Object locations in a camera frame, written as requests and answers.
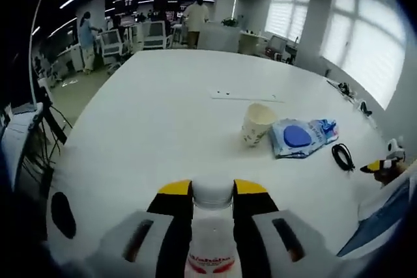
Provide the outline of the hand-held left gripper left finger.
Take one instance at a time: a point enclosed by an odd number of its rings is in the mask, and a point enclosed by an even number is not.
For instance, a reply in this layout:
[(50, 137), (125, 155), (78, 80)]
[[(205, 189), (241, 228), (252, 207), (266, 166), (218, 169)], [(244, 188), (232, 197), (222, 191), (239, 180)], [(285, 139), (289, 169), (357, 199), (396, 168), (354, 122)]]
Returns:
[(136, 211), (104, 235), (104, 277), (184, 277), (192, 236), (192, 183), (163, 186), (145, 211)]

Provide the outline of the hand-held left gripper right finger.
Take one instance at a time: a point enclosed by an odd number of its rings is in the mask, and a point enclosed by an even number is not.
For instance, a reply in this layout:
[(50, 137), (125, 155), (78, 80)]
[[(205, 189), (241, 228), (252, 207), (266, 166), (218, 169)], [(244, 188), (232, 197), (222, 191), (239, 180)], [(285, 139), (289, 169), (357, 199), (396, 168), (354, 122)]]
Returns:
[(234, 181), (233, 219), (243, 277), (330, 277), (336, 268), (323, 236), (258, 183)]

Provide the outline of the person's right hand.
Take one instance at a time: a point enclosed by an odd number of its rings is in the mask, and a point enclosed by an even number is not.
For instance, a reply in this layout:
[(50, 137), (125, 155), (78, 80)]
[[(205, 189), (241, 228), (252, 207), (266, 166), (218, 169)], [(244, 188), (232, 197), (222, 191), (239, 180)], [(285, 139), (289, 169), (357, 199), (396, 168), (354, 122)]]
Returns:
[(374, 179), (381, 183), (382, 187), (387, 186), (407, 169), (404, 163), (397, 163), (389, 169), (381, 169), (373, 174)]

